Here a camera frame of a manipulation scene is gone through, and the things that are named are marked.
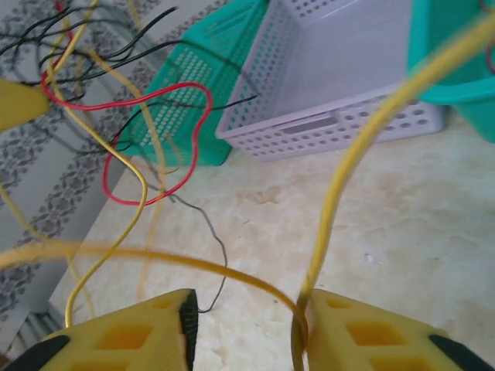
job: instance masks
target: green plastic basket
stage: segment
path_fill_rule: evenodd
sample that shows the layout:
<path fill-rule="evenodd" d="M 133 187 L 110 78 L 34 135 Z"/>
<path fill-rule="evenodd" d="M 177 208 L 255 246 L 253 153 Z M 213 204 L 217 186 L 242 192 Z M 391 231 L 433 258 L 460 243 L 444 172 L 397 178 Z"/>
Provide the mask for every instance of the green plastic basket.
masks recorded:
<path fill-rule="evenodd" d="M 182 39 L 199 44 L 242 66 L 265 15 L 267 3 L 266 0 L 230 2 L 188 29 Z M 149 94 L 179 81 L 195 81 L 211 90 L 214 105 L 218 107 L 228 103 L 238 75 L 238 70 L 208 52 L 194 46 L 178 44 L 170 53 L 167 63 L 149 84 L 146 93 Z M 177 90 L 160 98 L 201 107 L 206 104 L 204 94 L 194 88 Z M 151 106 L 149 110 L 165 152 L 167 166 L 179 164 L 179 159 L 166 140 L 167 135 L 173 139 L 179 149 L 184 165 L 189 165 L 193 157 L 191 143 L 193 129 L 203 110 L 171 104 Z M 203 124 L 199 136 L 198 165 L 221 165 L 229 155 L 231 146 L 215 137 L 221 116 L 222 111 L 212 111 Z M 142 115 L 134 119 L 122 133 L 122 141 L 130 138 L 133 145 L 125 150 L 126 155 L 146 154 L 150 161 L 156 162 L 151 136 Z"/>
<path fill-rule="evenodd" d="M 488 6 L 494 3 L 486 1 Z M 409 42 L 409 71 L 482 14 L 480 0 L 415 0 Z M 422 99 L 434 104 L 451 104 L 483 138 L 495 143 L 495 76 L 488 69 L 485 53 L 428 89 Z"/>

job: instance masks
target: red wire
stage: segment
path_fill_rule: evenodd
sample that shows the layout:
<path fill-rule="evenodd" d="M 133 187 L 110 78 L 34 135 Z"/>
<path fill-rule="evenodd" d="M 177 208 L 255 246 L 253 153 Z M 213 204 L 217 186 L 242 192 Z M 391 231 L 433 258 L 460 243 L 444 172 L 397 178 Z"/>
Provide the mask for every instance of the red wire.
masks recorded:
<path fill-rule="evenodd" d="M 45 79 L 46 79 L 46 77 L 43 76 L 41 79 L 41 87 L 43 88 L 46 95 L 48 95 L 48 97 L 51 100 L 53 100 L 54 102 L 56 102 L 62 106 L 69 107 L 69 108 L 72 108 L 74 110 L 81 110 L 81 111 L 99 111 L 99 110 L 103 110 L 106 108 L 123 107 L 123 106 L 130 106 L 133 104 L 139 104 L 139 103 L 142 103 L 146 100 L 150 100 L 154 97 L 158 97 L 160 95 L 169 93 L 169 92 L 174 91 L 174 90 L 183 89 L 185 87 L 194 87 L 196 89 L 200 89 L 201 91 L 203 91 L 207 97 L 207 106 L 203 112 L 203 115 L 201 116 L 200 120 L 198 121 L 198 123 L 196 124 L 196 127 L 193 130 L 193 160 L 191 161 L 191 166 L 189 167 L 189 171 L 184 176 L 184 178 L 179 183 L 177 183 L 177 185 L 175 185 L 170 190 L 162 193 L 161 195 L 155 197 L 154 199 L 150 199 L 149 201 L 146 202 L 146 205 L 147 206 L 152 205 L 153 203 L 156 203 L 160 199 L 164 199 L 165 197 L 170 196 L 175 191 L 180 189 L 184 184 L 186 184 L 186 182 L 191 178 L 191 175 L 193 174 L 193 172 L 196 168 L 197 160 L 198 160 L 198 151 L 199 151 L 199 149 L 198 149 L 198 136 L 200 134 L 200 129 L 203 126 L 206 119 L 208 118 L 208 116 L 210 115 L 210 112 L 213 108 L 213 96 L 211 95 L 211 92 L 207 87 L 205 87 L 204 85 L 201 85 L 200 83 L 183 82 L 183 83 L 174 84 L 170 87 L 164 87 L 160 90 L 157 90 L 153 93 L 147 94 L 147 95 L 140 97 L 140 98 L 135 98 L 135 99 L 131 99 L 131 100 L 118 100 L 118 101 L 110 102 L 110 103 L 106 103 L 106 104 L 96 104 L 96 105 L 92 105 L 92 106 L 85 106 L 82 104 L 73 104 L 70 102 L 66 102 L 64 100 L 60 100 L 48 88 L 48 86 L 46 85 Z M 108 181 L 107 181 L 108 166 L 110 165 L 111 157 L 112 157 L 112 154 L 108 154 L 107 158 L 105 159 L 104 168 L 103 168 L 103 176 L 102 176 L 102 180 L 101 180 L 101 185 L 102 185 L 104 194 L 109 199 L 112 199 L 113 201 L 120 203 L 122 205 L 138 206 L 139 202 L 137 202 L 137 201 L 128 201 L 128 200 L 120 199 L 117 196 L 114 196 L 111 194 L 111 190 L 108 188 Z"/>

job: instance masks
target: marble floor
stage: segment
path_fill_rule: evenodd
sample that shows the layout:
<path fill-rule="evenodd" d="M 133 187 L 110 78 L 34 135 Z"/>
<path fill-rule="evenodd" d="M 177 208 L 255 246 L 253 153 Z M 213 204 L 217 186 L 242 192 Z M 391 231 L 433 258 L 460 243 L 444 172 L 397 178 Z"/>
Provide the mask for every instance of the marble floor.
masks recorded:
<path fill-rule="evenodd" d="M 235 151 L 219 168 L 199 168 L 179 194 L 208 212 L 231 267 L 296 298 L 342 154 L 258 163 Z M 442 133 L 375 145 L 341 200 L 317 287 L 444 328 L 495 364 L 494 156 L 495 146 L 456 116 Z M 126 172 L 115 192 L 137 199 L 140 189 Z M 152 211 L 125 243 L 144 245 Z M 133 212 L 108 202 L 87 239 L 114 240 Z M 201 215 L 178 203 L 165 201 L 156 245 L 222 262 Z M 81 271 L 90 263 L 77 259 Z M 91 278 L 99 315 L 136 302 L 142 265 L 108 261 Z M 204 308 L 219 283 L 212 274 L 152 263 L 147 297 L 195 288 Z M 63 310 L 72 287 L 66 274 L 52 303 Z M 77 309 L 82 322 L 82 295 Z M 274 298 L 227 280 L 215 309 L 200 315 L 195 370 L 291 369 L 290 321 Z"/>

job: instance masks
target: yellow wire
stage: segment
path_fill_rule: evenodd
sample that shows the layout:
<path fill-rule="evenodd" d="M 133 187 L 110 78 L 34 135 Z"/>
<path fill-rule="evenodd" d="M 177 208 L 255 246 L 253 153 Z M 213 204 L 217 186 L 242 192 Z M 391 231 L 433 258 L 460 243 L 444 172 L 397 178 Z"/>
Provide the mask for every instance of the yellow wire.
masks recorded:
<path fill-rule="evenodd" d="M 52 246 L 41 246 L 38 243 L 27 243 L 17 249 L 8 250 L 0 253 L 0 267 L 8 267 L 13 264 L 19 264 L 22 262 L 28 262 L 39 259 L 56 259 L 64 254 L 80 254 L 85 256 L 95 256 L 108 254 L 108 245 L 105 243 L 84 243 L 80 246 L 78 242 L 64 241 L 63 248 Z M 127 258 L 148 258 L 165 260 L 170 263 L 185 265 L 187 267 L 195 267 L 202 271 L 209 271 L 211 273 L 219 274 L 232 278 L 236 281 L 244 282 L 250 286 L 254 286 L 269 294 L 275 296 L 279 301 L 284 303 L 293 313 L 294 316 L 301 322 L 301 329 L 304 338 L 308 334 L 308 324 L 304 312 L 297 307 L 297 305 L 283 292 L 277 288 L 271 286 L 268 282 L 260 280 L 259 278 L 250 276 L 235 269 L 224 267 L 215 263 L 210 263 L 206 260 L 196 259 L 194 257 L 186 257 L 178 254 L 165 253 L 161 251 L 143 251 L 138 248 L 120 248 L 114 252 L 116 257 Z"/>
<path fill-rule="evenodd" d="M 9 194 L 5 191 L 5 188 L 3 187 L 3 184 L 0 183 L 0 196 L 5 200 L 5 203 L 7 206 L 10 208 L 12 214 L 14 217 L 19 221 L 19 223 L 24 227 L 25 230 L 29 232 L 33 237 L 36 237 L 40 239 L 44 243 L 54 243 L 57 246 L 59 246 L 59 242 L 55 239 L 51 239 L 49 237 L 43 236 L 41 233 L 39 233 L 37 230 L 35 230 L 31 224 L 26 220 L 26 218 L 23 216 L 17 205 L 15 204 L 14 200 L 9 196 Z M 70 255 L 65 256 L 67 260 L 67 266 L 69 267 L 69 272 L 72 275 L 73 279 L 75 282 L 78 282 L 80 280 L 80 275 L 79 272 L 77 271 L 76 267 L 73 264 L 72 257 Z M 94 318 L 94 306 L 93 302 L 91 300 L 90 293 L 86 288 L 83 288 L 83 295 L 84 299 L 86 300 L 87 303 L 87 311 L 88 315 L 90 318 Z"/>
<path fill-rule="evenodd" d="M 481 52 L 487 44 L 491 43 L 495 35 L 495 14 L 483 22 L 478 22 L 466 34 L 454 43 L 447 43 L 444 48 L 435 53 L 427 66 L 407 81 L 401 88 L 393 93 L 378 109 L 362 132 L 356 137 L 353 144 L 346 151 L 342 162 L 335 171 L 332 182 L 329 185 L 319 221 L 319 231 L 316 238 L 315 250 L 303 282 L 297 305 L 305 311 L 315 286 L 319 272 L 325 260 L 330 239 L 330 232 L 335 219 L 336 209 L 340 197 L 353 174 L 354 169 L 363 158 L 367 149 L 374 143 L 374 139 L 380 134 L 381 129 L 398 113 L 409 101 L 416 98 L 430 85 L 441 80 L 455 68 Z M 299 336 L 298 323 L 292 321 L 292 361 L 295 371 L 303 369 L 302 352 L 305 348 L 303 339 Z"/>
<path fill-rule="evenodd" d="M 136 24 L 136 27 L 138 29 L 142 29 L 142 21 L 141 21 L 141 17 L 139 16 L 138 9 L 136 8 L 135 0 L 127 0 L 127 4 L 129 9 L 131 9 L 132 18 L 134 19 L 134 24 Z"/>
<path fill-rule="evenodd" d="M 141 96 L 141 92 L 139 89 L 133 85 L 127 78 L 122 76 L 119 72 L 116 70 L 113 70 L 110 68 L 95 52 L 89 51 L 89 54 L 91 58 L 105 71 L 108 71 L 113 77 L 115 77 L 117 80 L 119 80 L 121 83 L 123 83 L 131 92 L 132 94 L 136 97 L 139 98 Z M 148 129 L 151 133 L 152 137 L 152 143 L 153 147 L 155 148 L 155 153 L 157 154 L 157 159 L 159 161 L 159 166 L 163 169 L 166 169 L 166 160 L 165 160 L 165 153 L 163 151 L 163 147 L 160 144 L 159 141 L 159 136 L 158 133 L 156 132 L 155 125 L 153 124 L 153 119 L 151 116 L 151 113 L 149 111 L 149 108 L 146 104 L 141 104 L 141 109 L 143 112 L 143 115 L 145 117 L 146 124 L 148 125 Z M 162 177 L 159 177 L 159 191 L 160 193 L 165 192 L 165 183 L 166 183 L 166 172 L 161 173 L 160 175 L 163 175 Z M 162 212 L 162 204 L 163 204 L 163 199 L 159 200 L 155 204 L 155 209 L 153 210 L 153 216 L 152 216 L 152 221 L 150 223 L 149 229 L 148 229 L 148 238 L 146 241 L 145 245 L 145 250 L 147 250 L 151 245 L 154 244 L 155 242 L 155 234 L 156 234 L 156 224 L 159 220 L 159 217 Z M 138 300 L 141 301 L 144 296 L 145 296 L 145 282 L 148 277 L 148 272 L 149 272 L 149 260 L 147 260 L 142 268 L 142 272 L 140 274 L 139 278 L 139 283 L 138 283 Z"/>
<path fill-rule="evenodd" d="M 100 2 L 100 0 L 93 0 L 90 3 L 90 7 L 93 7 L 93 8 L 86 12 L 86 15 L 84 16 L 85 19 L 91 18 L 91 16 L 93 15 L 93 12 L 95 10 L 94 7 L 96 7 L 99 2 Z M 70 55 L 73 53 L 74 49 L 76 48 L 76 45 L 79 42 L 79 39 L 82 37 L 84 31 L 86 30 L 86 27 L 87 27 L 87 23 L 84 23 L 81 27 L 79 27 L 77 29 L 74 37 L 72 38 L 70 43 L 67 44 L 67 48 L 63 51 L 63 54 L 60 57 L 60 60 L 58 61 L 56 66 L 55 67 L 52 67 L 51 65 L 48 66 L 48 70 L 52 70 L 53 74 L 46 78 L 47 83 L 51 82 L 52 81 L 51 79 L 55 77 L 56 73 L 60 71 L 62 66 L 65 65 L 65 63 L 67 63 L 67 60 L 69 60 Z"/>
<path fill-rule="evenodd" d="M 54 82 L 53 83 L 53 90 L 54 90 L 55 95 L 59 99 L 63 100 L 64 99 L 63 95 L 60 92 L 60 89 L 59 89 L 58 85 L 56 84 L 56 81 L 54 80 L 55 70 L 52 67 L 51 61 L 49 61 L 49 63 L 48 63 L 48 68 L 47 68 L 46 72 L 47 72 L 50 80 L 53 80 L 53 82 Z M 111 245 L 111 247 L 110 247 L 110 249 L 108 249 L 107 253 L 90 268 L 90 270 L 79 280 L 79 282 L 76 284 L 76 287 L 70 293 L 69 299 L 67 300 L 67 306 L 66 306 L 66 312 L 65 312 L 66 326 L 68 327 L 68 326 L 71 326 L 72 322 L 73 322 L 72 321 L 73 303 L 76 299 L 77 294 L 79 293 L 81 288 L 86 284 L 87 280 L 91 277 L 91 275 L 115 252 L 118 245 L 124 240 L 124 238 L 129 234 L 131 229 L 134 227 L 134 225 L 138 222 L 138 219 L 142 214 L 142 210 L 145 208 L 146 197 L 148 195 L 148 185 L 146 184 L 146 180 L 142 176 L 140 171 L 135 166 L 133 166 L 133 164 L 130 163 L 130 161 L 128 161 L 124 156 L 122 156 L 120 153 L 115 151 L 94 129 L 89 127 L 70 108 L 65 107 L 65 110 L 66 110 L 67 114 L 70 117 L 72 117 L 84 130 L 86 130 L 98 143 L 100 143 L 100 145 L 102 145 L 103 148 L 105 148 L 113 156 L 118 158 L 122 163 L 124 163 L 127 167 L 129 167 L 136 174 L 136 176 L 138 177 L 138 179 L 142 185 L 141 200 L 139 202 L 139 206 L 136 210 L 136 214 L 135 214 L 134 218 L 132 218 L 131 222 L 125 228 L 122 235 L 120 235 L 120 237 L 117 238 L 117 240 Z"/>

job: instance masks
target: basket handle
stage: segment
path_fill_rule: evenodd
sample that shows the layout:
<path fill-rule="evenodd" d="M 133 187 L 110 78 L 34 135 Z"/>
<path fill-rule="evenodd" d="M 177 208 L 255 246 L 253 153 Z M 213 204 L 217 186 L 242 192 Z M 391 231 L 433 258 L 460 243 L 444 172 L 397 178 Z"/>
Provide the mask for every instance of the basket handle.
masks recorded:
<path fill-rule="evenodd" d="M 322 128 L 333 128 L 338 124 L 339 121 L 333 111 L 327 111 L 285 122 L 284 124 L 274 125 L 273 128 L 281 130 L 286 134 L 298 134 L 306 131 L 321 130 Z"/>

